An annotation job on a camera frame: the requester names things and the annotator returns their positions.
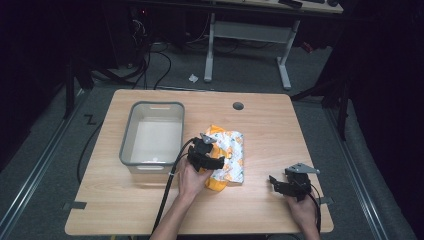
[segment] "plastic bin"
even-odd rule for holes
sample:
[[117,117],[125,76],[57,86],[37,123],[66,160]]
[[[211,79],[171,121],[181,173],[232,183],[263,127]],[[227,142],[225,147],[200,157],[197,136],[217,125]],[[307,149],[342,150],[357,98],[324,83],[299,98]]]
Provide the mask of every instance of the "plastic bin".
[[131,173],[168,173],[182,147],[184,105],[137,102],[133,105],[119,158]]

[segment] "desk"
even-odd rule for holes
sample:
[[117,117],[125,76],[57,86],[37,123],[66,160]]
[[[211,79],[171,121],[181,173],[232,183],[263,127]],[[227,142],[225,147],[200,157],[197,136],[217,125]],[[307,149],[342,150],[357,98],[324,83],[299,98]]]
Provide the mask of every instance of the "desk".
[[[290,8],[287,5],[278,3],[278,0],[215,0],[215,2],[234,3],[241,5],[262,6],[268,8]],[[302,2],[302,8],[294,11],[315,11],[323,13],[342,13],[340,5],[331,7],[327,3]],[[206,57],[205,82],[212,81],[213,72],[213,44],[215,37],[235,38],[253,41],[264,41],[272,43],[283,43],[285,48],[281,57],[277,57],[277,66],[280,71],[281,81],[286,90],[291,89],[289,76],[286,69],[286,60],[293,45],[294,38],[300,24],[300,20],[295,20],[291,28],[264,26],[257,24],[234,23],[228,21],[215,21],[215,14],[211,14],[209,27],[209,48]]]
[[[210,124],[244,134],[244,183],[227,186],[222,192],[203,190],[180,234],[299,232],[283,195],[273,192],[268,181],[268,175],[282,181],[284,168],[298,162],[313,166],[287,95],[118,90],[75,199],[87,204],[85,209],[71,210],[67,234],[151,233],[168,175],[134,175],[119,160],[128,114],[141,100],[181,102],[185,106],[184,142],[199,136]],[[242,102],[244,109],[233,109],[234,102]],[[322,196],[317,176],[310,179]],[[177,192],[174,180],[165,211]],[[331,216],[326,205],[321,209],[322,232],[329,232],[333,229]]]

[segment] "gray carpet floor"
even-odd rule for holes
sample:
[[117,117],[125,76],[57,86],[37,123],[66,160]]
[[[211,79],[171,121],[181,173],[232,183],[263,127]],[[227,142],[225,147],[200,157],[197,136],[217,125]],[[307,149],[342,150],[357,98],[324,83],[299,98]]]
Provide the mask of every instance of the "gray carpet floor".
[[[306,53],[300,48],[293,48],[287,61],[292,89],[282,88],[275,57],[281,51],[280,45],[267,45],[253,48],[246,43],[233,51],[228,43],[217,46],[214,76],[211,83],[203,82],[205,65],[204,45],[191,45],[184,51],[169,46],[162,53],[171,59],[171,70],[158,85],[158,89],[196,89],[208,91],[282,93],[294,95],[312,87],[322,70],[331,49],[318,49]],[[165,49],[166,45],[155,45],[155,50]],[[151,62],[146,79],[149,89],[168,69],[167,59],[157,53],[151,54]],[[131,70],[115,70],[117,74],[126,74]],[[198,82],[188,80],[191,74],[199,77]],[[144,78],[136,88],[142,89]],[[83,175],[94,147],[96,135],[89,142],[82,155],[82,164],[77,169],[78,160],[86,142],[104,119],[111,97],[116,89],[129,88],[110,81],[96,80],[92,91],[81,94],[79,107],[75,110],[63,138],[57,143],[51,156],[51,162],[43,173],[35,191],[21,212],[13,228],[8,232],[8,239],[110,239],[110,236],[68,236],[64,232],[69,210],[66,203],[75,199],[78,191],[77,171]],[[334,200],[329,206],[334,222],[334,230],[323,233],[323,239],[375,239],[367,215],[364,214],[360,193],[354,187],[354,180],[346,164],[346,150],[354,160],[370,196],[375,203],[375,210],[381,216],[387,232],[387,239],[415,239],[409,225],[393,200],[378,169],[369,154],[365,140],[358,127],[354,109],[349,106],[346,125],[346,142],[340,142],[334,132],[331,121],[332,113],[337,111],[322,109],[319,97],[308,97],[294,102],[306,144],[314,165],[320,169],[320,184],[326,196]],[[62,123],[65,112],[65,91],[62,90],[51,105],[34,124],[28,136],[11,163],[0,173],[0,216],[7,215],[9,207],[19,194],[21,187],[37,164],[40,156]],[[94,125],[88,124],[87,115],[92,115]],[[274,235],[270,239],[294,239],[291,235]]]

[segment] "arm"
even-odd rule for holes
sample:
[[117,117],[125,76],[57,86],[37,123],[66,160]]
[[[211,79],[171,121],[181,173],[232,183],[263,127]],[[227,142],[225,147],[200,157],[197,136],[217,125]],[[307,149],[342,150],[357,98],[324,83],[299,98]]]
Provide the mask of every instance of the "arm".
[[212,175],[212,172],[212,170],[207,170],[202,174],[198,173],[186,158],[181,159],[178,173],[178,196],[153,232],[150,238],[151,240],[170,240],[177,238],[185,215],[196,196],[204,188],[205,181]]
[[319,240],[320,235],[316,227],[316,207],[309,196],[297,202],[295,197],[285,196],[294,221],[299,226],[306,240]]

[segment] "white desk leg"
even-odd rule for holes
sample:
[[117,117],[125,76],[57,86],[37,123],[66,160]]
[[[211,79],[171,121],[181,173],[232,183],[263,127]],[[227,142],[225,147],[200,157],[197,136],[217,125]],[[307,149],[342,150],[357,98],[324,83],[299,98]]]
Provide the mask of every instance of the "white desk leg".
[[209,48],[208,55],[206,56],[206,67],[205,67],[205,82],[212,81],[212,70],[213,70],[213,40],[215,34],[215,13],[211,13],[211,23],[209,27]]
[[299,24],[300,24],[300,20],[296,20],[294,22],[293,27],[290,31],[288,40],[287,40],[286,49],[284,51],[284,54],[283,54],[282,57],[277,57],[277,64],[278,64],[278,69],[280,70],[281,81],[283,82],[283,88],[286,89],[286,90],[291,89],[290,79],[289,79],[289,76],[287,74],[287,69],[286,69],[286,60],[287,60],[287,57],[289,56],[290,49],[293,45],[294,38],[296,37],[296,33],[297,33],[297,29],[299,28]]

